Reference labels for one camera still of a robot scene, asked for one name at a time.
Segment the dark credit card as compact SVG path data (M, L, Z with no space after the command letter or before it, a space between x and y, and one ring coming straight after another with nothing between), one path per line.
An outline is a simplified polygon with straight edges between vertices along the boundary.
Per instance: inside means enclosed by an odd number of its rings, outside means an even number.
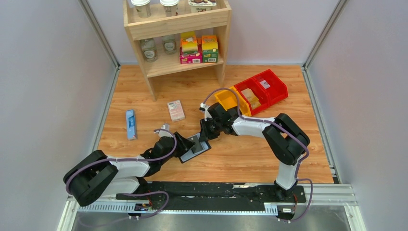
M199 136L194 135L189 137L189 140L194 142L194 146L192 147L191 151L193 154L200 154L207 150L207 146L205 142L199 142Z

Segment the black leather card holder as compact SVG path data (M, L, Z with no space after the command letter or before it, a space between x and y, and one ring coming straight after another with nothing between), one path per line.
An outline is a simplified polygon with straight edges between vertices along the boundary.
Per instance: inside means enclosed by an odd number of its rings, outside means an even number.
M209 142L208 141L200 142L199 137L200 133L196 133L187 138L189 141L194 142L194 146L185 154L183 154L181 157L179 157L181 163L185 163L211 149Z

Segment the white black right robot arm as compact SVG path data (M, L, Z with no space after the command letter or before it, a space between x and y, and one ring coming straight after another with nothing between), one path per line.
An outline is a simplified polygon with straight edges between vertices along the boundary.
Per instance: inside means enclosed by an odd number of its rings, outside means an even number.
M241 115L236 107L226 110L219 103L211 106L202 103L200 110L204 112L200 120L200 141L216 139L222 132L264 138L280 162L275 184L282 191L294 188L299 164L307 154L310 139L287 114L271 118L248 117Z

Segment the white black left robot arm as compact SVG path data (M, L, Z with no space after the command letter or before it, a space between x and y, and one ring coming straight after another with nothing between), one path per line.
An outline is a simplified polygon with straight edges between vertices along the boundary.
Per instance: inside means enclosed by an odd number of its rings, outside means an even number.
M150 149L136 157L114 158L102 150L95 150L63 177L66 191L80 206L88 206L101 196L134 193L140 180L161 170L172 157L190 151L195 142L178 132L159 128L159 140Z

